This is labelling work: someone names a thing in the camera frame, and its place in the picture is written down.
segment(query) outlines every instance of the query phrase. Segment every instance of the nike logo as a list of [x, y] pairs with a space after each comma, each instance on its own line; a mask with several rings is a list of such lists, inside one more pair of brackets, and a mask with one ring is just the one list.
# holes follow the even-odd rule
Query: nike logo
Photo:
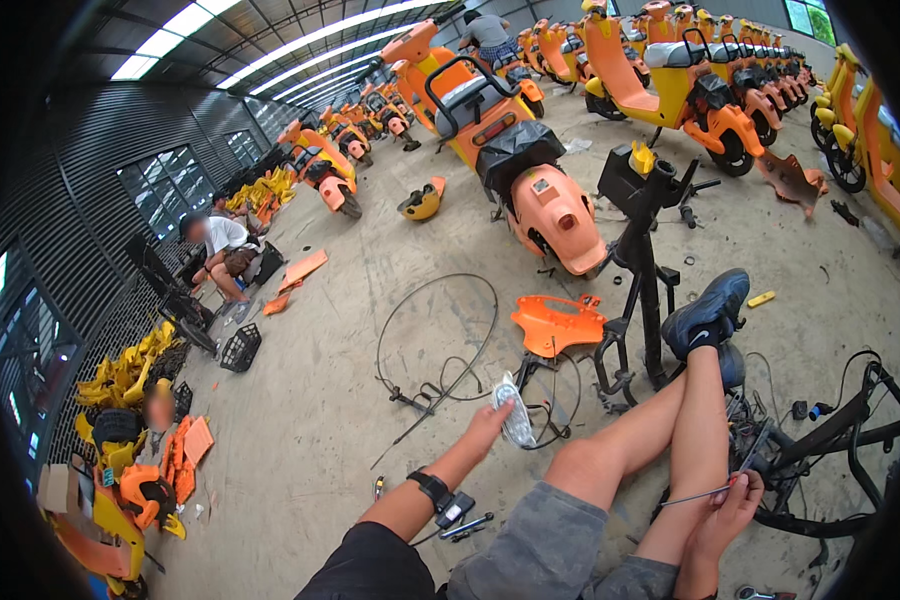
[[697, 333], [692, 340], [690, 340], [690, 343], [688, 343], [687, 346], [693, 346], [697, 340], [699, 340], [701, 338], [706, 338], [709, 335], [710, 335], [710, 332], [708, 330], [706, 330], [706, 329], [702, 330], [699, 333]]

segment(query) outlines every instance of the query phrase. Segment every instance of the white t-shirt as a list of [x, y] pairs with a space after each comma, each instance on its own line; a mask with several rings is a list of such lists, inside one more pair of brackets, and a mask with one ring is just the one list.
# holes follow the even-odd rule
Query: white t-shirt
[[221, 250], [228, 252], [240, 248], [250, 248], [260, 252], [260, 247], [247, 241], [247, 229], [239, 222], [234, 222], [227, 217], [210, 217], [207, 245], [207, 256], [213, 257]]

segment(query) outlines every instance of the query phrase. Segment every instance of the hand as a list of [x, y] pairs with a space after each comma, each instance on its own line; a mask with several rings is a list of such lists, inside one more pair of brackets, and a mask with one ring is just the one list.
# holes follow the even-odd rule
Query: hand
[[466, 428], [463, 437], [460, 438], [462, 444], [466, 444], [469, 450], [472, 450], [480, 460], [487, 457], [487, 453], [491, 451], [493, 442], [500, 435], [500, 430], [504, 426], [507, 416], [514, 412], [514, 402], [508, 400], [504, 402], [497, 410], [493, 410], [491, 405], [482, 407], [477, 414], [473, 415], [470, 420], [470, 426]]
[[690, 536], [687, 552], [698, 558], [719, 562], [724, 550], [747, 527], [760, 505], [760, 498], [763, 498], [760, 474], [748, 468], [742, 473], [735, 471], [730, 478], [734, 476], [737, 480], [730, 489], [714, 494], [710, 499], [710, 506], [716, 510]]

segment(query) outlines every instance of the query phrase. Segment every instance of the sneaker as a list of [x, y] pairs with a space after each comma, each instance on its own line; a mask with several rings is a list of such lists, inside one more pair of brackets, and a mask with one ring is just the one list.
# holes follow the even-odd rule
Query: sneaker
[[663, 321], [660, 335], [677, 360], [686, 360], [690, 352], [690, 330], [699, 325], [720, 323], [719, 342], [743, 327], [737, 320], [740, 307], [750, 294], [750, 276], [743, 269], [730, 269], [710, 281], [697, 299], [680, 306]]
[[723, 381], [723, 389], [730, 390], [744, 384], [747, 377], [747, 364], [744, 363], [744, 355], [730, 342], [723, 342], [717, 346], [717, 360], [720, 362], [720, 379]]
[[239, 326], [244, 322], [244, 319], [247, 318], [251, 312], [251, 301], [247, 300], [246, 302], [237, 302], [237, 313], [233, 316], [233, 320], [237, 322]]

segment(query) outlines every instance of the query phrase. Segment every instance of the gray shorts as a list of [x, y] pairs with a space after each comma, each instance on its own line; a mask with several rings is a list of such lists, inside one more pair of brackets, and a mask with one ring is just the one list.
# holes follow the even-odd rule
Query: gray shorts
[[657, 600], [678, 566], [627, 556], [601, 580], [593, 569], [608, 515], [540, 481], [513, 508], [490, 546], [454, 567], [449, 600]]

